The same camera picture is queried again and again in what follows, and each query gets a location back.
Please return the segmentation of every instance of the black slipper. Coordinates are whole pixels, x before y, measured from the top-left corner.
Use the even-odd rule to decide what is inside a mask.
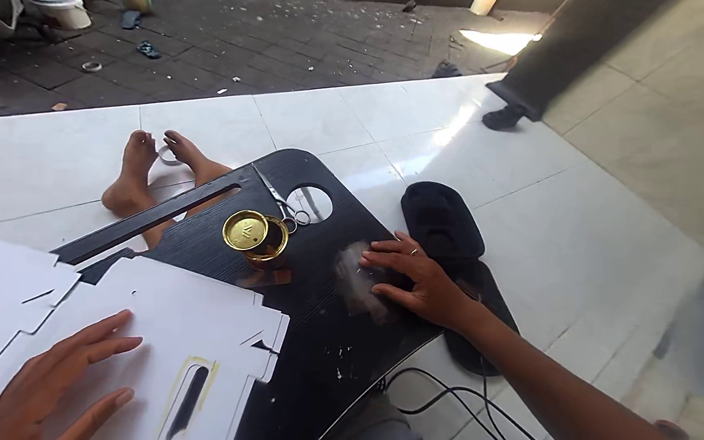
[[[439,264],[476,260],[485,243],[472,213],[453,188],[436,182],[417,182],[401,197],[409,235]]]
[[[502,293],[499,292],[496,280],[485,263],[479,260],[456,263],[445,267],[444,270],[466,295],[483,303],[488,310],[493,312],[509,328],[513,329],[515,333],[520,333],[513,315],[509,312],[509,308],[504,302]],[[468,371],[488,377],[501,374],[490,361],[485,359],[485,356],[474,348],[471,342],[460,334],[445,329],[444,339],[447,342],[447,348],[450,350],[452,358]]]
[[[439,263],[467,295],[482,302],[517,332],[491,270],[478,260],[485,252],[485,243],[461,195],[441,183],[413,183],[401,197],[401,208],[409,235],[425,254]],[[444,338],[455,362],[468,371],[485,376],[500,374],[463,336],[445,330]]]

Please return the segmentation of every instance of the tin lid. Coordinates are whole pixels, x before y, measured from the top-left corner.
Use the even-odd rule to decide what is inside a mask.
[[[238,211],[224,222],[224,242],[236,251],[249,251],[268,235],[268,221],[257,211]]]

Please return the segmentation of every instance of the bare foot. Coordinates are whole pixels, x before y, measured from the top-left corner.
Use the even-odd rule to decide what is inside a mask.
[[[125,218],[156,205],[148,192],[149,170],[156,158],[151,134],[133,132],[123,149],[121,174],[103,193],[103,206]]]
[[[209,183],[211,180],[232,171],[232,168],[214,162],[207,158],[197,145],[185,138],[181,133],[167,130],[164,142],[179,161],[189,165],[195,173],[195,186]]]

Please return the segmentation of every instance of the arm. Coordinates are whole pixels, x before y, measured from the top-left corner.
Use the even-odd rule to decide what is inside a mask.
[[[412,292],[377,284],[417,315],[463,335],[502,372],[523,402],[556,440],[597,438],[663,440],[655,427],[534,348],[474,301],[425,256],[408,235],[372,243],[361,265],[392,268],[415,281]],[[418,253],[410,255],[414,249]]]

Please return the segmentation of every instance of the debris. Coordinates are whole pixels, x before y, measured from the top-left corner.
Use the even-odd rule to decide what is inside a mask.
[[[84,72],[88,72],[89,74],[93,74],[94,72],[99,72],[100,70],[103,69],[103,65],[100,63],[97,63],[96,61],[87,61],[86,63],[83,63],[81,66]]]
[[[162,58],[162,54],[148,40],[138,44],[138,51],[151,59]]]
[[[134,29],[140,25],[140,11],[124,11],[121,16],[123,29]]]

